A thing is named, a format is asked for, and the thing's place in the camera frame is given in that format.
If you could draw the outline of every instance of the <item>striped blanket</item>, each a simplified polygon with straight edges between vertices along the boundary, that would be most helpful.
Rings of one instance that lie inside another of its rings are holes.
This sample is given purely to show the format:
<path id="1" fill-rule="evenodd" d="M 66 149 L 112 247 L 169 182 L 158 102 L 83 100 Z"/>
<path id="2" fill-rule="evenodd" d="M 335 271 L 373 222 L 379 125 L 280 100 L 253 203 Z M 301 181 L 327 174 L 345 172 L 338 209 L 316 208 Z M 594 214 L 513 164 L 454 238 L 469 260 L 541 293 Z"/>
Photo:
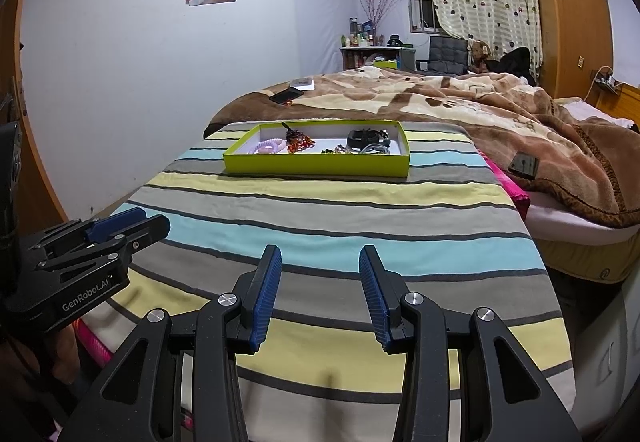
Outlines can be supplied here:
<path id="1" fill-rule="evenodd" d="M 267 340 L 256 356 L 238 356 L 250 439 L 387 442 L 404 355 L 386 355 L 372 332 L 358 253 L 373 244 L 386 268 L 441 307 L 493 308 L 571 408 L 574 374 L 556 295 L 511 199 L 462 128 L 403 123 L 411 162 L 398 182 L 228 176 L 222 152 L 251 127 L 214 133 L 121 207 L 163 213 L 171 232 L 134 256 L 128 288 L 83 318 L 107 348 L 152 308 L 197 310 L 230 291 L 265 245 L 277 244 L 283 273 Z M 456 440 L 457 352 L 449 362 Z"/>

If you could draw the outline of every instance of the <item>yellow stripe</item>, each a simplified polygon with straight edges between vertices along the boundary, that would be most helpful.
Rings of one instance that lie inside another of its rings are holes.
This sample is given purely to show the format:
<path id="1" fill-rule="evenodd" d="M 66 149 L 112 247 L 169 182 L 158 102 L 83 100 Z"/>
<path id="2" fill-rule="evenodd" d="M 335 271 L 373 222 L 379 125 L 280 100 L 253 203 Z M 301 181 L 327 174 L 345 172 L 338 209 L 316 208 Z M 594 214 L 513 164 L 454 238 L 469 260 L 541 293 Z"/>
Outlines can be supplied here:
<path id="1" fill-rule="evenodd" d="M 170 314 L 199 310 L 207 301 L 129 271 L 130 285 L 114 300 L 137 317 L 153 308 Z M 510 328 L 541 370 L 571 360 L 562 318 Z M 400 393 L 404 355 L 388 356 L 372 332 L 341 330 L 271 319 L 267 340 L 255 356 L 237 356 L 238 365 L 272 377 L 353 392 Z M 460 387 L 458 356 L 449 351 L 450 387 Z"/>
<path id="2" fill-rule="evenodd" d="M 471 142 L 473 141 L 466 135 L 461 133 L 449 133 L 449 132 L 410 132 L 405 130 L 407 140 L 453 140 L 456 142 Z"/>
<path id="3" fill-rule="evenodd" d="M 216 132 L 207 138 L 240 138 L 247 132 Z"/>
<path id="4" fill-rule="evenodd" d="M 513 202 L 496 184 L 384 184 L 335 180 L 279 180 L 275 178 L 231 178 L 219 175 L 160 173 L 149 184 L 192 188 L 232 194 L 259 194 L 283 198 L 321 199 L 334 202 L 372 202 L 386 205 L 472 205 L 480 202 Z"/>

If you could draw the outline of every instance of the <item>person's hand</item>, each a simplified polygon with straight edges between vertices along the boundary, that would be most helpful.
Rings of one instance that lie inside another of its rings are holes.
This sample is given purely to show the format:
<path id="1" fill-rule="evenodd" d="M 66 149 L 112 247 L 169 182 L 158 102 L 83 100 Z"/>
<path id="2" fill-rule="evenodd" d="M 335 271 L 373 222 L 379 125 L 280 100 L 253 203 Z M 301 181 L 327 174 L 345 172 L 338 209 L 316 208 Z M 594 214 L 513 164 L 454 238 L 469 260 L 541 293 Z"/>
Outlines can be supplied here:
<path id="1" fill-rule="evenodd" d="M 39 373 L 40 365 L 33 352 L 15 339 L 12 339 L 12 342 L 20 351 L 24 361 L 33 368 L 34 372 Z M 74 328 L 68 326 L 45 342 L 54 361 L 51 372 L 53 376 L 65 384 L 74 382 L 80 370 Z M 2 342 L 0 344 L 0 389 L 8 390 L 18 398 L 34 400 L 36 392 L 26 380 L 29 376 L 29 371 L 20 362 L 9 343 Z"/>

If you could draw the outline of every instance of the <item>dresser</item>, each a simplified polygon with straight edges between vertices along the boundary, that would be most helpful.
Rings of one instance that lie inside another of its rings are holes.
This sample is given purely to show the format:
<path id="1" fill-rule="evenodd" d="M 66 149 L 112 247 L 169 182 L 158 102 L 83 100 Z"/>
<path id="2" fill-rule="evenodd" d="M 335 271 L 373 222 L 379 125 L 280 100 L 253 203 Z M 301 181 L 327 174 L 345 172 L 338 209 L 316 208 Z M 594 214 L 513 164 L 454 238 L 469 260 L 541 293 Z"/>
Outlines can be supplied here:
<path id="1" fill-rule="evenodd" d="M 539 0 L 540 85 L 553 98 L 584 98 L 592 70 L 613 66 L 607 0 Z"/>
<path id="2" fill-rule="evenodd" d="M 601 91 L 596 108 L 615 118 L 630 118 L 640 124 L 640 88 L 622 83 L 616 95 Z"/>

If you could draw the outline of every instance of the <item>metal screw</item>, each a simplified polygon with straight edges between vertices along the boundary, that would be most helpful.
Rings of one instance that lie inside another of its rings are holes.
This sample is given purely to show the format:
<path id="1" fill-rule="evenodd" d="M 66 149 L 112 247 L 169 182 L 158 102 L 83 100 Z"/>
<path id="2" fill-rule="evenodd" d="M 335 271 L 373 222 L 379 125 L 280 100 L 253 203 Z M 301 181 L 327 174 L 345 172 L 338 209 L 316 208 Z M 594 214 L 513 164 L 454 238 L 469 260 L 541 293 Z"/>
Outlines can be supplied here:
<path id="1" fill-rule="evenodd" d="M 231 305 L 235 305 L 236 301 L 238 301 L 238 298 L 235 294 L 231 294 L 231 292 L 223 294 L 218 298 L 218 303 L 220 303 L 223 307 L 230 307 Z"/>
<path id="2" fill-rule="evenodd" d="M 424 301 L 424 296 L 419 292 L 409 292 L 404 296 L 404 300 L 409 305 L 420 305 Z"/>
<path id="3" fill-rule="evenodd" d="M 479 308 L 477 314 L 482 321 L 492 321 L 495 317 L 494 311 L 486 307 Z"/>
<path id="4" fill-rule="evenodd" d="M 164 319 L 164 310 L 156 308 L 146 315 L 146 319 L 152 323 L 158 323 L 158 321 L 162 321 Z"/>

